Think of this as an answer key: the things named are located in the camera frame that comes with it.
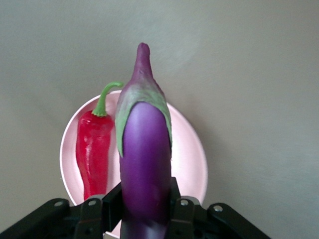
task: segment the metal screw head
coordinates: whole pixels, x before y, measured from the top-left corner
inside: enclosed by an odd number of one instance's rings
[[[215,212],[222,212],[223,211],[223,208],[220,205],[215,205],[213,207],[213,209],[215,210]]]
[[[92,201],[90,201],[90,202],[88,203],[89,206],[93,206],[93,205],[95,205],[95,204],[96,204],[96,201],[95,201],[95,200],[92,200]]]
[[[58,201],[54,204],[55,207],[60,207],[63,204],[62,201]]]
[[[182,200],[180,201],[180,204],[181,204],[182,206],[187,206],[187,205],[188,205],[188,200],[182,199]]]

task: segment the green calyx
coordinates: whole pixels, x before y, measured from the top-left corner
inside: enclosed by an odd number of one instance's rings
[[[106,85],[106,87],[103,89],[99,101],[96,104],[96,107],[94,110],[92,110],[92,114],[97,117],[105,117],[107,115],[105,110],[105,98],[107,94],[109,93],[110,89],[113,87],[123,87],[124,83],[120,81],[112,81],[109,84]]]
[[[131,85],[119,98],[115,127],[117,146],[121,157],[123,157],[123,135],[125,126],[132,108],[138,102],[147,102],[162,112],[167,125],[170,145],[172,146],[171,118],[165,97],[160,93],[155,84],[149,84],[146,79],[142,80],[143,82],[140,84]]]

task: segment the bolt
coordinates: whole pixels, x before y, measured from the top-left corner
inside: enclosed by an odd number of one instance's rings
[[[62,201],[58,201],[54,204],[55,207],[60,207],[63,204]]]
[[[90,202],[88,203],[89,206],[93,206],[93,205],[95,205],[95,204],[96,204],[96,201],[95,201],[95,200],[92,200],[92,201],[90,201]]]
[[[180,201],[180,204],[181,204],[182,206],[187,206],[187,205],[188,205],[188,200],[182,199],[182,200]]]
[[[223,208],[220,205],[215,205],[213,207],[213,209],[215,210],[215,212],[222,212],[223,211]]]

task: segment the black plastic part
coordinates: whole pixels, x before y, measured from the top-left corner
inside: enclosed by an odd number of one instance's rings
[[[122,187],[119,183],[103,199],[103,231],[111,232],[122,219]]]
[[[0,234],[0,239],[102,239],[123,215],[119,183],[103,199],[91,198],[70,207],[65,199],[52,199]],[[224,203],[207,210],[180,196],[171,179],[170,221],[165,239],[270,239]]]
[[[80,220],[75,228],[76,239],[102,239],[102,200],[92,198],[81,204]]]
[[[0,234],[0,239],[42,239],[50,235],[55,221],[69,213],[69,202],[52,199]]]
[[[214,207],[221,207],[222,211],[215,210]],[[209,215],[218,220],[220,225],[227,227],[239,239],[270,239],[266,234],[256,228],[242,215],[224,203],[212,204],[208,208]]]

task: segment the gray background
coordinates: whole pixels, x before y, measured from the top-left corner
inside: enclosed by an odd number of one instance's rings
[[[64,129],[140,42],[208,160],[224,202],[274,239],[319,238],[319,1],[0,4],[0,231],[68,199]]]

